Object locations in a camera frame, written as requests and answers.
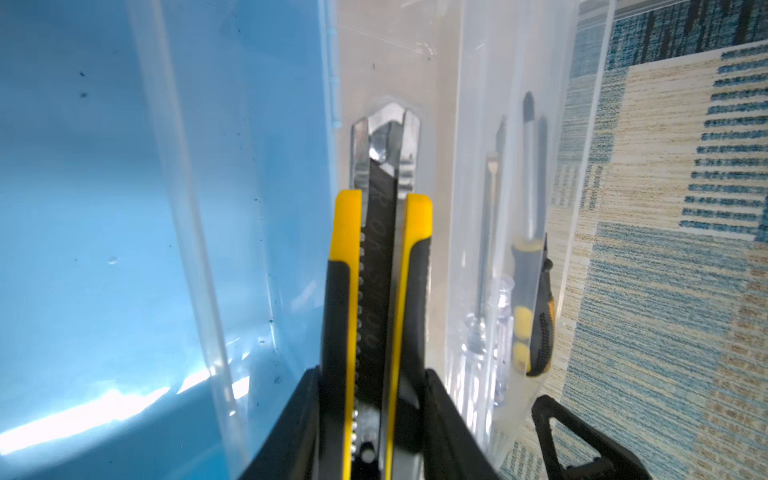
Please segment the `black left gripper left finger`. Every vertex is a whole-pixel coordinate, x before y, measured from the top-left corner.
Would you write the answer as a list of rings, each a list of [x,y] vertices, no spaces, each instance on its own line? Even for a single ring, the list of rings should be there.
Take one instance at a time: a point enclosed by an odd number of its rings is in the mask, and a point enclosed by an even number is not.
[[[308,369],[240,480],[313,479],[319,425],[319,368]]]

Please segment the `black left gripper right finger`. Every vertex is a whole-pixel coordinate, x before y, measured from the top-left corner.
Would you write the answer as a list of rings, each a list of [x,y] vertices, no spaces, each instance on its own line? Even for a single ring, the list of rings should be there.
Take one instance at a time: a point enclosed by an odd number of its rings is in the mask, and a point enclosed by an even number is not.
[[[422,453],[426,480],[498,479],[432,369],[425,371]]]

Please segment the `small silver screwdriver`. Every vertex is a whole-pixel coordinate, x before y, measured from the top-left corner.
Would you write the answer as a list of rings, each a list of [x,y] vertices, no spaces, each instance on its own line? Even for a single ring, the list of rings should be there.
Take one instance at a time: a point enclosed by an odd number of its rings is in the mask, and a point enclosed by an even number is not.
[[[477,285],[473,310],[465,317],[464,353],[464,394],[462,413],[470,427],[475,427],[479,415],[481,373],[487,353],[487,322],[485,310],[487,303],[487,283],[490,274],[489,255],[493,250],[499,160],[497,153],[486,157],[484,166],[483,202],[480,224],[477,229]]]

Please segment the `yellow black utility knife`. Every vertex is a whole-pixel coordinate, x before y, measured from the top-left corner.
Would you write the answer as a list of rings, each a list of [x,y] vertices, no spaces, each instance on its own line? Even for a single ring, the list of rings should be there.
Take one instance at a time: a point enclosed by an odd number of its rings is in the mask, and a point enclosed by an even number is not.
[[[415,190],[421,123],[389,103],[351,128],[336,198],[319,379],[318,475],[415,479],[424,429],[433,204]]]

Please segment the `black handled screwdriver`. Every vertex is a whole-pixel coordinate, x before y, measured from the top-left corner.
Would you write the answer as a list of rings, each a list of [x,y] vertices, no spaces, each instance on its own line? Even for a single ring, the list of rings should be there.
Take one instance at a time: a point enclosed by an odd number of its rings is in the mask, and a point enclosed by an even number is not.
[[[533,93],[528,91],[522,102],[523,108],[523,189],[524,210],[522,235],[513,241],[512,252],[517,266],[515,281],[522,288],[522,297],[514,302],[515,340],[522,348],[522,366],[525,374],[530,366],[530,341],[532,337],[534,311],[537,298],[539,274],[542,263],[542,248],[546,224],[546,210],[538,209],[538,135]]]

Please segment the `blue plastic tool box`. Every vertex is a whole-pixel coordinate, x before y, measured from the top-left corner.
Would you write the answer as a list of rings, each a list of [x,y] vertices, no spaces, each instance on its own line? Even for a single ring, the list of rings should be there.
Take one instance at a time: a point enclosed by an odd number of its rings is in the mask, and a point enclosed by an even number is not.
[[[319,359],[331,1],[1,5],[1,475],[235,479]]]

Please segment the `clear tool box tray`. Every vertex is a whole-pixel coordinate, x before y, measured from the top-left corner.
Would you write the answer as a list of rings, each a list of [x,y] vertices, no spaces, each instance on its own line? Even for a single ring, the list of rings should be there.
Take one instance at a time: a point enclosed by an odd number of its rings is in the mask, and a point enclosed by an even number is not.
[[[416,183],[434,204],[426,361],[460,414],[465,317],[477,285],[484,166],[499,160],[487,283],[487,353],[479,415],[469,430],[492,465],[529,422],[542,376],[522,370],[515,340],[513,241],[522,235],[525,94],[548,122],[545,231],[553,295],[565,295],[580,184],[586,172],[612,1],[339,1],[339,178],[350,185],[351,128],[389,103],[421,123]]]

